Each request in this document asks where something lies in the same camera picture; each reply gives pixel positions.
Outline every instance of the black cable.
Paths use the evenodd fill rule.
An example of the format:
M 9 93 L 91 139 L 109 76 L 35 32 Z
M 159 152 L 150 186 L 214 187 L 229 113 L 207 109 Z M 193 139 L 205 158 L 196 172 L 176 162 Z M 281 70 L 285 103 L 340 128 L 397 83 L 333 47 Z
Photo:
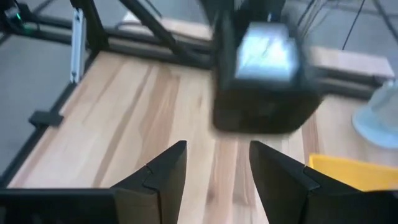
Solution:
M 304 3 L 304 4 L 308 4 L 308 1 L 307 0 L 296 0 L 296 1 L 298 1 L 298 2 L 301 2 L 301 3 Z M 339 6 L 337 7 L 337 9 L 339 9 L 339 10 L 341 10 L 341 11 L 346 11 L 346 12 L 354 12 L 354 13 L 357 13 L 357 11 L 358 11 L 358 8 L 357 7 L 354 7 L 354 6 L 346 6 L 346 5 L 340 5 L 339 4 Z M 362 14 L 367 14 L 367 15 L 372 15 L 372 16 L 378 16 L 379 15 L 379 13 L 378 12 L 376 12 L 376 11 L 374 11 L 374 10 L 372 10 L 372 9 L 366 9 L 366 8 L 364 8 L 364 9 L 362 9 L 362 12 L 361 12 Z M 398 17 L 398 14 L 397 13 L 387 13 L 387 16 L 388 16 L 388 18 L 395 18 L 395 17 Z
M 297 27 L 300 26 L 300 24 L 302 23 L 304 17 L 308 14 L 309 10 L 311 9 L 311 7 L 313 6 L 313 4 L 315 3 L 315 0 L 311 0 L 308 4 L 307 4 L 307 8 L 305 8 L 303 14 L 300 16 L 300 18 L 298 19 L 298 23 L 297 23 Z
M 383 18 L 384 23 L 386 24 L 387 28 L 390 30 L 392 36 L 398 43 L 398 32 L 395 27 L 391 24 L 389 17 L 387 16 L 386 10 L 381 6 L 378 0 L 373 0 L 373 4 L 376 7 L 378 13 L 380 13 L 381 17 Z
M 159 10 L 157 10 L 157 8 L 151 3 L 150 0 L 145 0 L 146 3 L 148 3 L 148 5 L 156 12 L 156 14 L 162 18 L 163 15 L 159 12 Z
M 315 17 L 318 15 L 318 13 L 321 11 L 321 9 L 323 9 L 328 1 L 326 1 L 325 3 L 323 3 L 323 5 L 321 6 L 321 8 L 319 8 L 317 14 L 315 15 Z M 310 35 L 312 32 L 314 32 L 325 20 L 326 18 L 330 15 L 331 12 L 333 12 L 333 10 L 338 8 L 338 4 L 340 3 L 340 0 L 336 1 L 336 4 L 333 7 L 330 7 L 328 12 L 325 13 L 325 15 L 322 17 L 322 19 L 320 19 L 320 21 L 318 22 L 318 24 L 314 25 L 312 27 L 312 29 L 308 29 L 308 32 L 305 34 L 305 36 Z
M 351 28 L 349 29 L 349 32 L 348 32 L 348 35 L 347 35 L 347 38 L 346 38 L 346 40 L 344 41 L 344 44 L 343 44 L 343 49 L 342 50 L 344 50 L 345 48 L 346 48 L 346 45 L 347 45 L 347 42 L 348 42 L 348 39 L 349 39 L 349 36 L 351 35 L 351 32 L 353 31 L 353 29 L 354 29 L 354 25 L 355 25 L 355 23 L 356 23 L 356 20 L 358 19 L 358 17 L 359 17 L 359 14 L 361 13 L 361 11 L 362 11 L 362 8 L 363 8 L 363 4 L 365 3 L 365 0 L 362 0 L 362 3 L 361 3 L 361 7 L 359 7 L 359 9 L 358 9 L 358 12 L 356 13 L 356 16 L 355 16 L 355 19 L 354 19 L 354 22 L 353 22 L 353 25 L 351 25 Z

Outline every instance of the yellow block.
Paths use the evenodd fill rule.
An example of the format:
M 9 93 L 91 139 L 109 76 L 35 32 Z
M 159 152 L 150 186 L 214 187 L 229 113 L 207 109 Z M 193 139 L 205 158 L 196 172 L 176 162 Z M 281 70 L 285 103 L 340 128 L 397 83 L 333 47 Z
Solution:
M 309 165 L 361 191 L 398 189 L 398 169 L 324 155 L 310 155 Z

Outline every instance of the black metal frame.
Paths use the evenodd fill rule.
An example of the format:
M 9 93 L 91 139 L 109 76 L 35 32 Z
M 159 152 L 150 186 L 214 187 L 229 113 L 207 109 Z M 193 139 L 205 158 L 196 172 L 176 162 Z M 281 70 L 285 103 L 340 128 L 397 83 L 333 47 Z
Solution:
M 212 60 L 212 43 L 209 40 L 192 39 L 176 40 L 173 34 L 167 31 L 160 22 L 152 16 L 148 10 L 137 0 L 120 0 L 137 18 L 152 31 L 154 35 L 143 34 L 142 32 L 127 32 L 118 30 L 112 27 L 103 27 L 98 12 L 95 8 L 93 0 L 70 0 L 74 8 L 79 8 L 84 12 L 87 23 L 87 45 L 91 50 L 89 59 L 86 62 L 86 68 L 90 67 L 92 62 L 100 51 L 113 52 L 118 54 L 130 55 L 135 57 L 142 57 L 152 60 L 159 60 L 161 62 L 175 63 L 189 67 L 196 67 L 202 69 L 210 69 L 213 65 Z M 58 19 L 48 16 L 36 15 L 35 21 L 28 21 L 39 23 L 41 29 L 32 29 L 29 33 L 21 30 L 7 30 L 9 34 L 30 37 L 40 40 L 48 40 L 58 42 L 61 44 L 70 45 L 72 42 L 72 22 L 64 19 Z M 55 32 L 45 30 L 44 27 L 62 29 L 63 32 Z M 137 44 L 144 44 L 150 47 L 140 47 Z M 329 93 L 339 94 L 348 97 L 355 97 L 360 99 L 369 99 L 374 89 L 380 87 L 382 81 L 374 77 L 361 77 L 358 74 L 347 73 L 337 70 L 325 70 L 326 77 L 329 79 L 343 80 L 344 82 L 353 82 L 355 84 L 365 85 L 367 90 L 352 89 L 340 85 L 324 83 L 324 87 Z M 58 113 L 71 95 L 76 85 L 70 83 L 59 99 L 50 109 L 50 112 Z M 22 149 L 19 151 L 16 158 L 7 167 L 3 176 L 0 178 L 0 185 L 6 187 L 16 172 L 19 170 L 27 156 L 33 150 L 39 139 L 43 136 L 48 126 L 41 126 L 37 128 L 30 138 L 25 142 Z

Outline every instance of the white plastic object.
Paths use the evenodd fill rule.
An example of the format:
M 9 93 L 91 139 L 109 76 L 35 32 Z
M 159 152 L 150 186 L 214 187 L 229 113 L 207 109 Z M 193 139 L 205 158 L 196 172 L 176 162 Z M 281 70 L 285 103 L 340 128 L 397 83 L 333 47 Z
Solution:
M 398 149 L 398 80 L 386 82 L 353 115 L 355 130 L 371 143 Z

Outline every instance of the light wood surface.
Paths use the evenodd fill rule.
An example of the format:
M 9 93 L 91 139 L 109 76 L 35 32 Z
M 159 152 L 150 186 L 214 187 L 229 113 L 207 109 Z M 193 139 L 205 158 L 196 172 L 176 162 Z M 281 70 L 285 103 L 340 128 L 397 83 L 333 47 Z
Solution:
M 191 34 L 207 29 L 174 23 Z M 393 75 L 384 58 L 312 50 L 317 65 Z M 352 128 L 364 102 L 329 96 L 290 136 L 225 136 L 211 128 L 211 94 L 209 71 L 101 53 L 62 108 L 62 125 L 47 130 L 9 187 L 110 187 L 184 139 L 178 223 L 267 223 L 248 160 L 252 139 L 300 162 L 315 152 L 398 166 L 398 151 L 373 146 Z

